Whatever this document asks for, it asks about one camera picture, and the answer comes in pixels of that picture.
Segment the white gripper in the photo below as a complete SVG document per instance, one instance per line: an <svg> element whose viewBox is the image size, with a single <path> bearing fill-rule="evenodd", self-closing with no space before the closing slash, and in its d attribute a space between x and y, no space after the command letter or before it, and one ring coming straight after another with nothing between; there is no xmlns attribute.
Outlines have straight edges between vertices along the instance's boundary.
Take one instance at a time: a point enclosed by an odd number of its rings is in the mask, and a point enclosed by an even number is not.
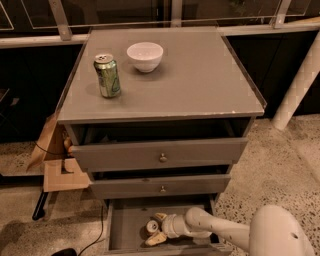
<svg viewBox="0 0 320 256"><path fill-rule="evenodd" d="M145 244L147 246L155 246L161 244L167 240L167 237L173 239L180 236L188 236L190 234L190 230L182 215L167 215L165 213L155 213L154 217L158 221L162 222L162 232L157 231L153 235L151 235L145 241Z"/></svg>

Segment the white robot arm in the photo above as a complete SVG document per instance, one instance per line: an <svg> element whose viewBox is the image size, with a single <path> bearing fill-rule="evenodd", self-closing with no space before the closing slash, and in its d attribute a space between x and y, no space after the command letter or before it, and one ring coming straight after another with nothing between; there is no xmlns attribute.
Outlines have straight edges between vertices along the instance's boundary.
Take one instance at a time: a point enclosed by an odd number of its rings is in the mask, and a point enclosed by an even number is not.
<svg viewBox="0 0 320 256"><path fill-rule="evenodd" d="M315 256L301 225L287 210L265 205L253 215L249 225L215 217L198 207L184 214L156 213L146 224L147 246L181 236L207 238L211 234L246 251L249 256Z"/></svg>

